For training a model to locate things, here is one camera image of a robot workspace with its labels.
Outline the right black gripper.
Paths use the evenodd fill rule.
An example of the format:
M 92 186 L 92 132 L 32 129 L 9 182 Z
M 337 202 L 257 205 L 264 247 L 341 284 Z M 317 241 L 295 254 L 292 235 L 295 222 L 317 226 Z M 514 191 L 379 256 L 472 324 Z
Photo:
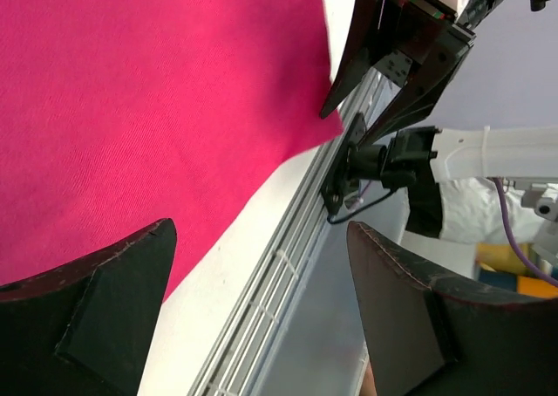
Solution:
M 344 52 L 319 113 L 331 115 L 373 66 L 403 86 L 358 145 L 412 126 L 431 113 L 473 47 L 459 21 L 469 0 L 355 0 Z

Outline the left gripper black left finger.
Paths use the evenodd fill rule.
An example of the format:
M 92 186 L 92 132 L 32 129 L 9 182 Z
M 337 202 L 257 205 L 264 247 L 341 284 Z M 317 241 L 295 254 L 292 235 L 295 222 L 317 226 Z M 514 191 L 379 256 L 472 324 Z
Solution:
M 162 219 L 1 288 L 3 395 L 135 395 L 174 261 Z

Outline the pink trousers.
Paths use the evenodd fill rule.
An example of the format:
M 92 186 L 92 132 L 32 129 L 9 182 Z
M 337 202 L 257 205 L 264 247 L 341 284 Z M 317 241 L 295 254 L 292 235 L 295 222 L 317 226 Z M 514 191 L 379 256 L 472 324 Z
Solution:
M 2 282 L 169 218 L 176 288 L 329 88 L 323 0 L 1 0 Z

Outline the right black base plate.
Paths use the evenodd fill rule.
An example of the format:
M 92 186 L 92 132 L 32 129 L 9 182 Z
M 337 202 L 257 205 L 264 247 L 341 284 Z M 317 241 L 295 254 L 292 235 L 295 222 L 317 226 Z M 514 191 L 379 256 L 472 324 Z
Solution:
M 348 208 L 347 201 L 358 195 L 360 180 L 349 176 L 350 146 L 358 143 L 366 131 L 366 122 L 362 112 L 356 113 L 344 135 L 337 154 L 320 188 L 324 206 L 328 215 L 335 216 L 342 208 Z

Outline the aluminium frame rail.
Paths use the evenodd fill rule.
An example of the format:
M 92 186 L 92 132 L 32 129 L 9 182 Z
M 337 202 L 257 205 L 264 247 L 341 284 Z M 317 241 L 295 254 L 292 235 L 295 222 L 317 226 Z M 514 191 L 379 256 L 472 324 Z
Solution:
M 282 166 L 296 190 L 190 388 L 193 395 L 355 395 L 367 363 L 346 224 L 320 188 L 341 143 Z

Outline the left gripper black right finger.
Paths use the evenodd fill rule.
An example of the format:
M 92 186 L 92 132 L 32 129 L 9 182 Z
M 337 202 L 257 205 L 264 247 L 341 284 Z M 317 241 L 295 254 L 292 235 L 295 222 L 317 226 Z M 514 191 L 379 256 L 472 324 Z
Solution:
M 347 249 L 378 394 L 556 394 L 555 299 L 463 277 L 362 222 Z

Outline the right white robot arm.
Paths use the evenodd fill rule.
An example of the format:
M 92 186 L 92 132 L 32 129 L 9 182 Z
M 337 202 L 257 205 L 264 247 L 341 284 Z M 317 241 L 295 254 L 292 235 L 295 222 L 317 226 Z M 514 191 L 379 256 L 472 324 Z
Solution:
M 544 195 L 557 179 L 557 130 L 486 128 L 459 131 L 423 126 L 473 48 L 477 26 L 504 0 L 355 0 L 344 53 L 320 112 L 329 116 L 370 70 L 398 93 L 361 136 L 348 135 L 321 194 L 330 223 L 360 181 L 377 181 L 389 195 L 416 186 L 473 177 L 507 179 L 542 220 L 557 221 Z

